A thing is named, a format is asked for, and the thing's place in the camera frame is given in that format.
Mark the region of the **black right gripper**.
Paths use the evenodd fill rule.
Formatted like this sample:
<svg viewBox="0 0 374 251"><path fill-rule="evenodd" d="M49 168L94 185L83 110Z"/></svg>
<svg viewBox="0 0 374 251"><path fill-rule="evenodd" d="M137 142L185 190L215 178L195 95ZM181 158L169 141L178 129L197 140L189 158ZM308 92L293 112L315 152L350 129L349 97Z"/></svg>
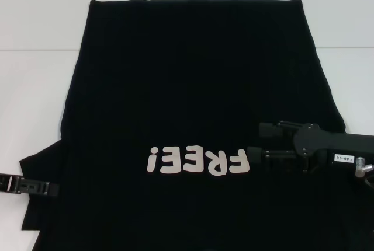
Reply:
<svg viewBox="0 0 374 251"><path fill-rule="evenodd" d="M295 152L304 158L316 158L322 165L345 166L355 174L373 171L373 136L347 133L332 133L322 130L317 124L279 121L260 123L260 138L289 138L293 136ZM295 161L294 151L266 150L247 147L250 165L272 162Z"/></svg>

